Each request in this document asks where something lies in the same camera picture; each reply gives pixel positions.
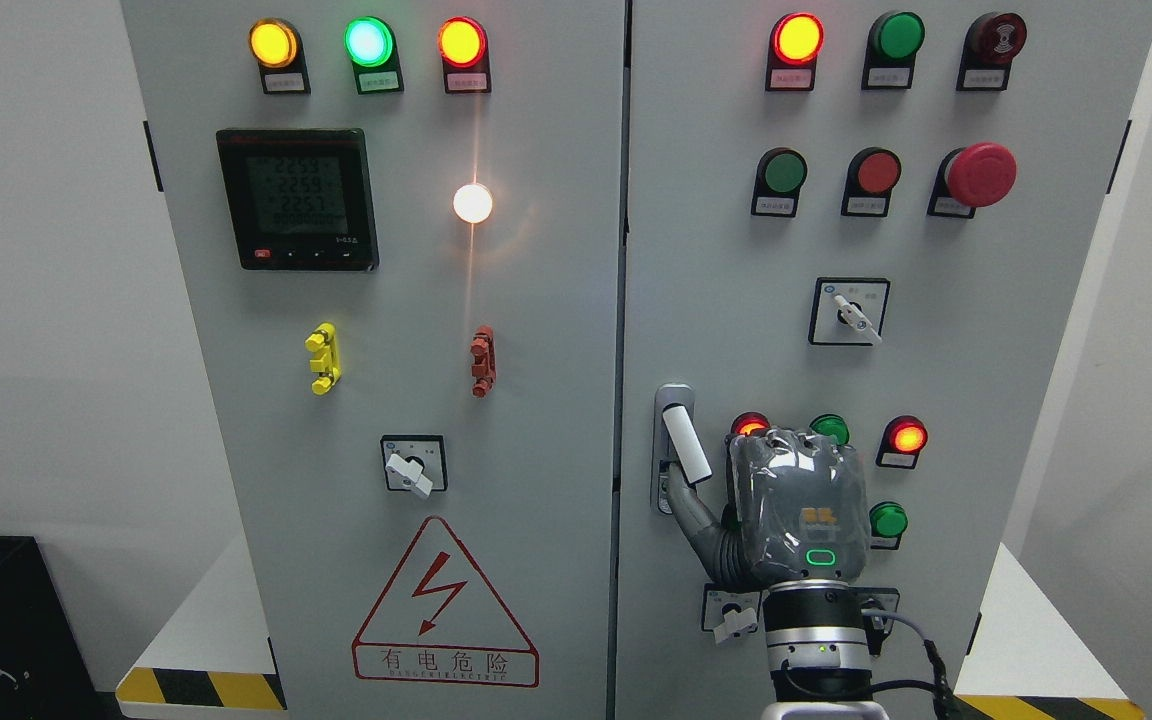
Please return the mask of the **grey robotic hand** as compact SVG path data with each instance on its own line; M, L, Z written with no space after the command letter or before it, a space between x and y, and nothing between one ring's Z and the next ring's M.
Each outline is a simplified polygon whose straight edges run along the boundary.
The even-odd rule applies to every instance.
M681 532L723 591L759 592L785 582L861 577L870 548L867 487L858 452L831 435L772 427L727 446L728 526L669 468L668 495Z

